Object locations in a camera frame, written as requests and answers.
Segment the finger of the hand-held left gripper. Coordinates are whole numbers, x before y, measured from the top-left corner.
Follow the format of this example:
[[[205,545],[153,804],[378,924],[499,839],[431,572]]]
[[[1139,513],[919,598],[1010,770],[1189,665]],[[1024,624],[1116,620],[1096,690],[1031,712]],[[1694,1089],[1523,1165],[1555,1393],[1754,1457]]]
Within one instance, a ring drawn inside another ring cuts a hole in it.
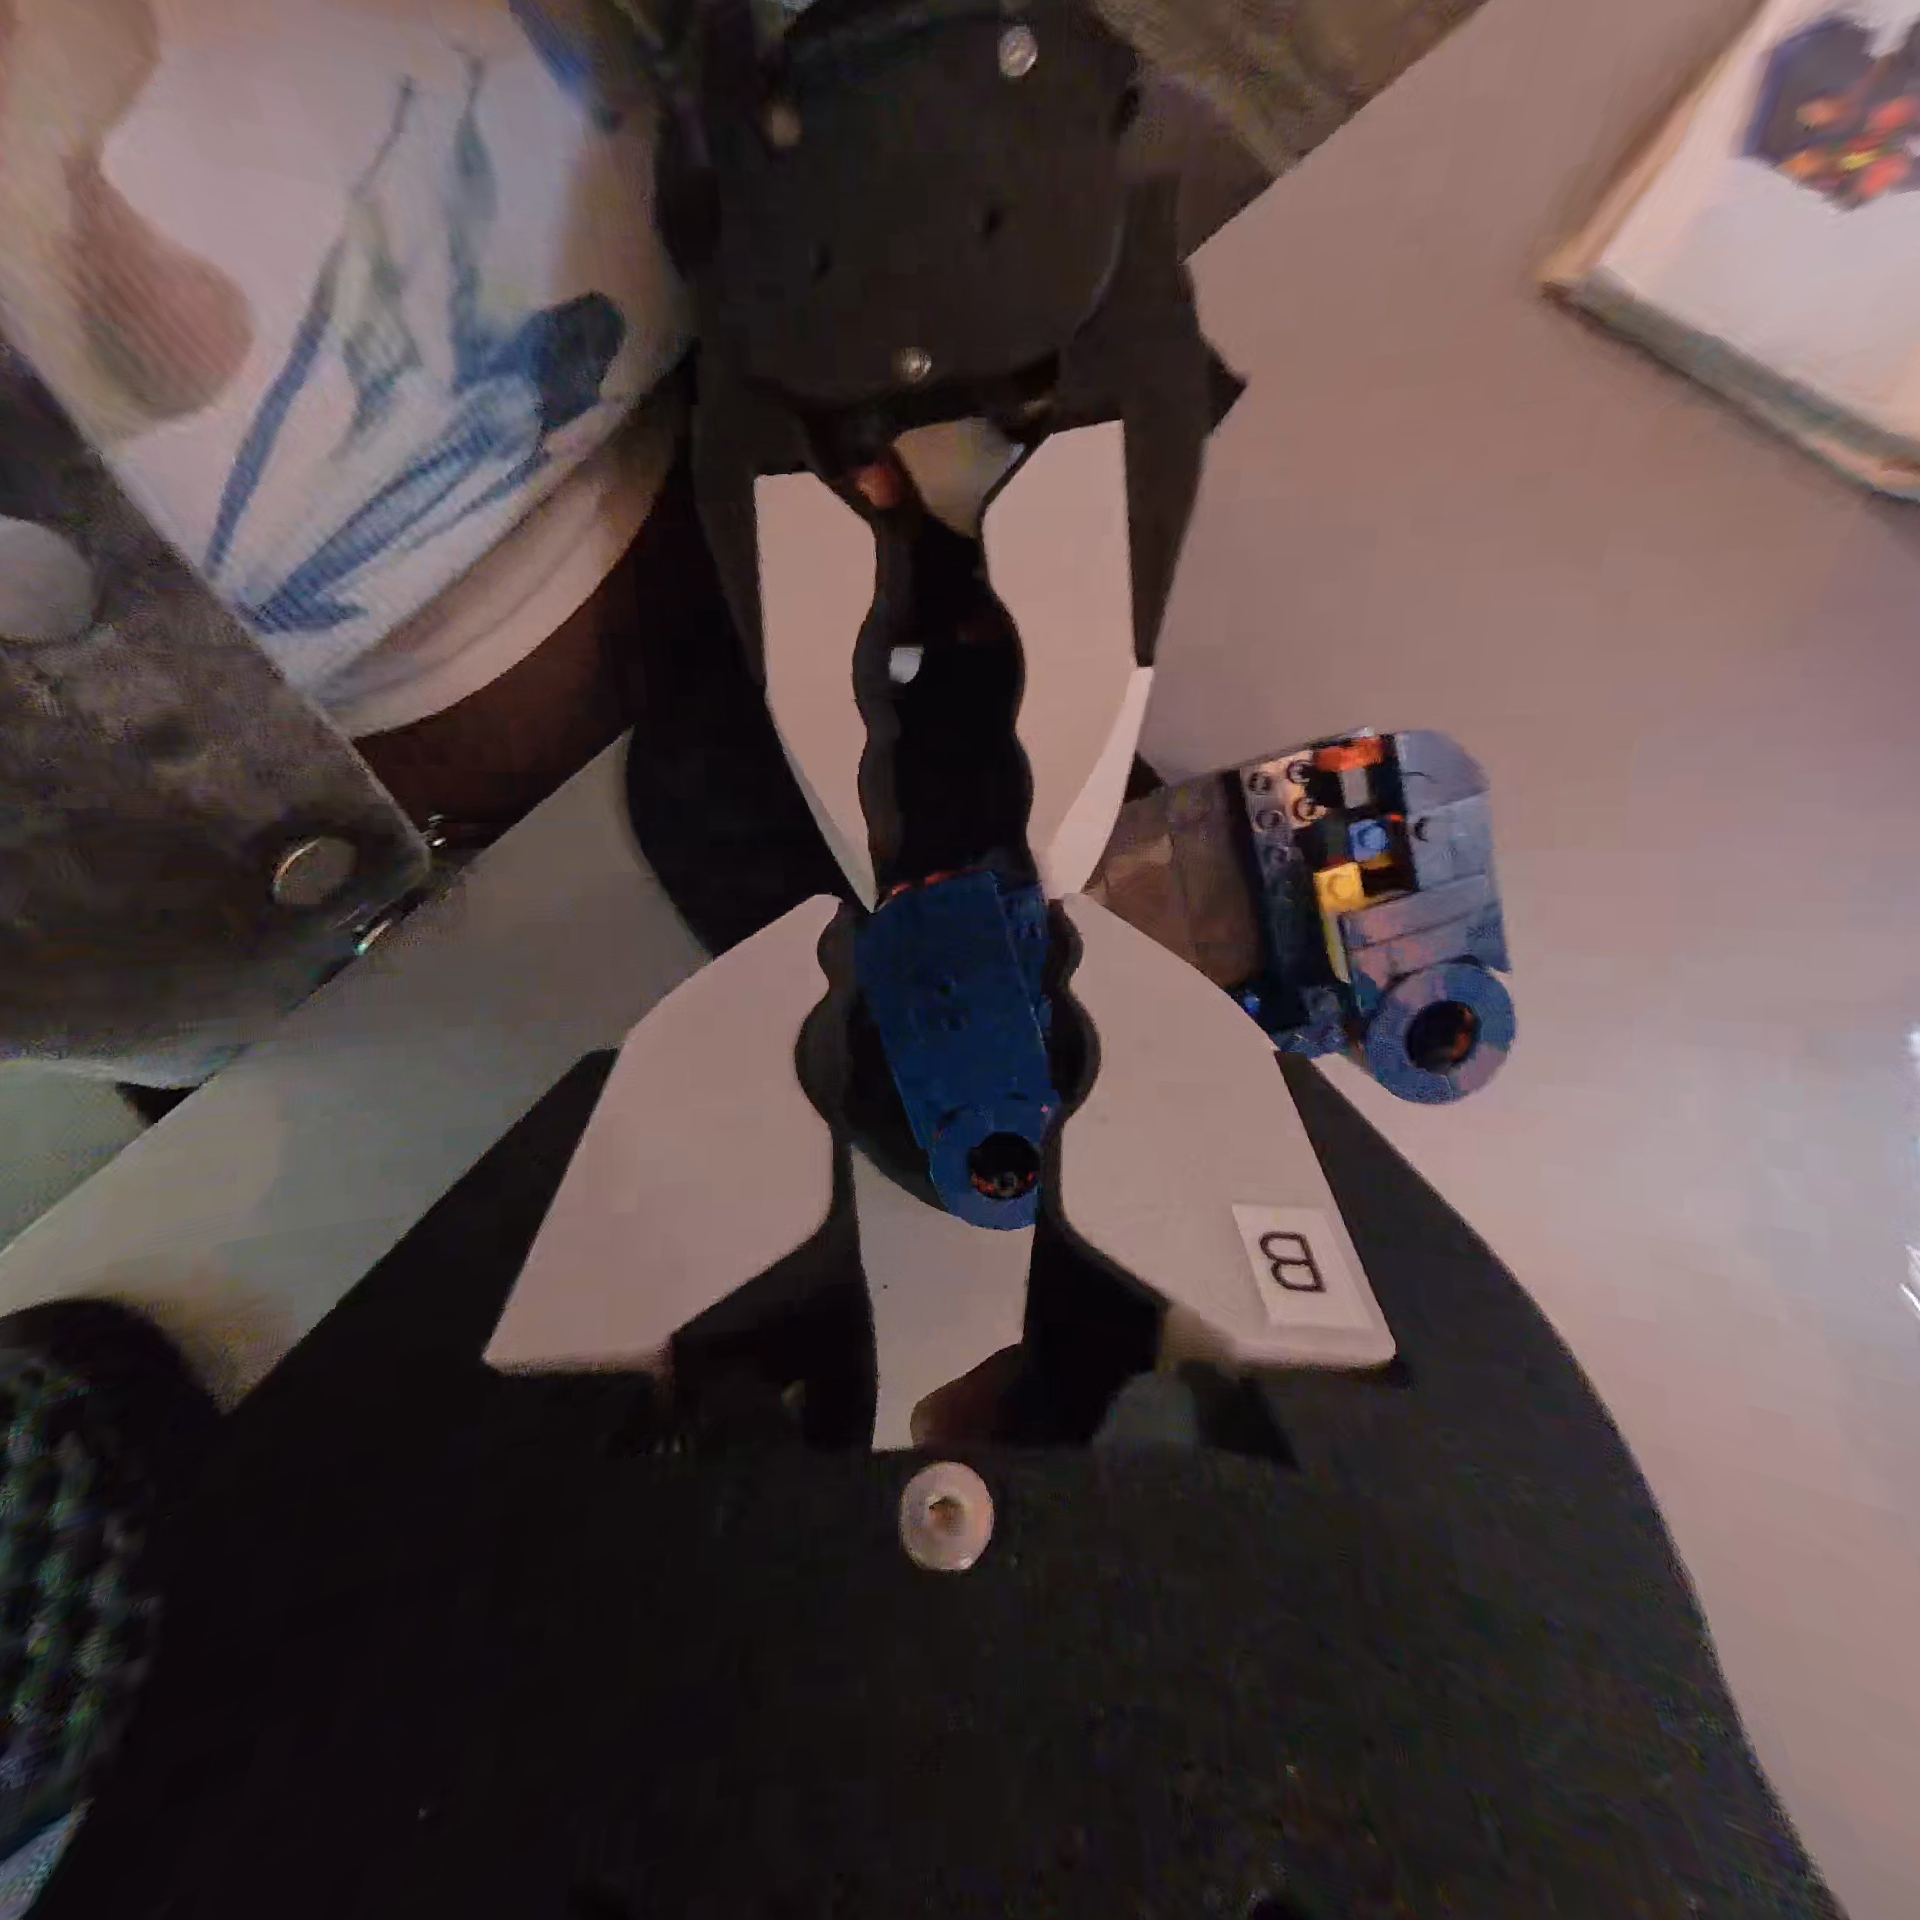
[[[990,588],[1019,638],[1024,835],[1045,898],[1065,900],[1111,838],[1154,679],[1136,657],[1121,429],[1018,447],[975,422],[969,438]]]
[[[854,653],[874,608],[876,513],[813,473],[754,479],[765,702],[801,802],[860,905],[874,858],[860,802],[866,722]]]

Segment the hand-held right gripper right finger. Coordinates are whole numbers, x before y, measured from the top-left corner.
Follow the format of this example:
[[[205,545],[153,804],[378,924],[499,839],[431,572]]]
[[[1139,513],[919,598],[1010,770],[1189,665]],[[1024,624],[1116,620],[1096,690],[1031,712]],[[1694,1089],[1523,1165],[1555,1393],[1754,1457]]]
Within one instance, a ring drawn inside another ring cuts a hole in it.
[[[1273,1042],[1089,898],[1063,902],[1080,1074],[1045,1149],[1029,1335],[1058,1372],[1394,1365]]]

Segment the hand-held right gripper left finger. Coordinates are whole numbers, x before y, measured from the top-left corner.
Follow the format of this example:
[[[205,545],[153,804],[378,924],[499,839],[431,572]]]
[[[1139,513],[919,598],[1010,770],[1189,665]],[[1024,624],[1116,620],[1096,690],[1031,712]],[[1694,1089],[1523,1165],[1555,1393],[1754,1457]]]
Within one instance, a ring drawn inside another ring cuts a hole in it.
[[[691,1380],[823,1314],[874,1380],[846,1158],[800,1074],[836,912],[801,900],[624,1034],[484,1347],[498,1375]]]

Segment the blue brick arm with ring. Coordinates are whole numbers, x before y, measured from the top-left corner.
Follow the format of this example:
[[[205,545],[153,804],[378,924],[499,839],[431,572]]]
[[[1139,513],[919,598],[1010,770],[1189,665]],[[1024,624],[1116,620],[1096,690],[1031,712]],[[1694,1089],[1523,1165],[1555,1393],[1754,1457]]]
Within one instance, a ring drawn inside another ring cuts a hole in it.
[[[854,988],[930,1189],[978,1230],[1040,1215],[1063,1115],[1048,954],[1043,884],[995,867],[903,884],[854,935]]]

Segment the blue brick model with base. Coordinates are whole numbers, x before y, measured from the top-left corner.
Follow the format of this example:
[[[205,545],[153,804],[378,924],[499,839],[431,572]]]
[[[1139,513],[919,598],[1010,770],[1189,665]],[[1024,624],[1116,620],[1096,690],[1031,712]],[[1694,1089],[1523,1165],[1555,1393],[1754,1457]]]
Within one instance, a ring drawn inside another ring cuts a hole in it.
[[[1088,895],[1283,1054],[1454,1105],[1518,1038],[1489,789],[1445,733],[1356,729],[1126,798]]]

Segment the person's grey denim jacket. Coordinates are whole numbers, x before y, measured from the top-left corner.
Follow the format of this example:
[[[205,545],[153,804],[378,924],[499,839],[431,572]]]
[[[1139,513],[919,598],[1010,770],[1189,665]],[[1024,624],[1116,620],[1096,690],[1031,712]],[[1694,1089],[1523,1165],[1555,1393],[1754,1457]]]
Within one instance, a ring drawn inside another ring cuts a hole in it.
[[[195,1088],[434,860],[9,348],[3,510],[3,1059]]]

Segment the thick white instruction booklet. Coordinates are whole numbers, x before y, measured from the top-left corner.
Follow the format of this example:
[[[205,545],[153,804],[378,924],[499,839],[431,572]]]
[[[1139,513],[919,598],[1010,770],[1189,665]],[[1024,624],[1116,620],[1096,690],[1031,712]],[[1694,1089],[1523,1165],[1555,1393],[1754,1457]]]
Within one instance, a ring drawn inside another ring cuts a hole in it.
[[[1838,474],[1916,500],[1916,4],[1761,4],[1543,290]]]

